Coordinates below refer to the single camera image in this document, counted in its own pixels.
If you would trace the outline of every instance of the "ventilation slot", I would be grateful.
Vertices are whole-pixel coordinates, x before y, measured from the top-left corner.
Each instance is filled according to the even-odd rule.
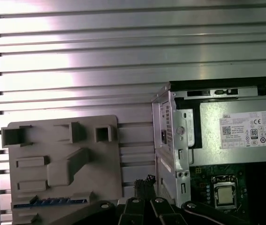
[[[172,128],[171,128],[171,121],[170,121],[170,111],[169,106],[166,106],[166,125],[167,125],[167,145],[168,149],[172,150]]]

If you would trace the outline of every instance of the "barcode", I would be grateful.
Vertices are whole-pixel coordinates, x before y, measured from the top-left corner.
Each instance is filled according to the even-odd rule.
[[[231,134],[231,127],[222,127],[222,134],[223,135],[230,135]]]

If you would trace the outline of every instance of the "ridged aluminum panel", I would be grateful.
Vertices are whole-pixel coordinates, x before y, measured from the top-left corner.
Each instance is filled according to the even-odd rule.
[[[154,173],[151,97],[169,80],[266,76],[266,0],[0,0],[0,129],[114,114],[123,193]],[[0,140],[2,225],[11,224]]]

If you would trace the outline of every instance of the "white label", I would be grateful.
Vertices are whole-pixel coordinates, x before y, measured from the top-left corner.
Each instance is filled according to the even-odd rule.
[[[171,173],[171,168],[170,168],[170,166],[169,165],[167,165],[167,163],[163,160],[163,159],[161,159],[161,163],[166,167],[166,169]]]
[[[222,149],[266,146],[266,111],[223,115],[220,136]]]

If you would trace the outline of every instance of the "cpu socket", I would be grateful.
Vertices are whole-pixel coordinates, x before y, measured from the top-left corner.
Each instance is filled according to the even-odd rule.
[[[214,205],[218,210],[232,210],[237,208],[236,177],[213,177]]]

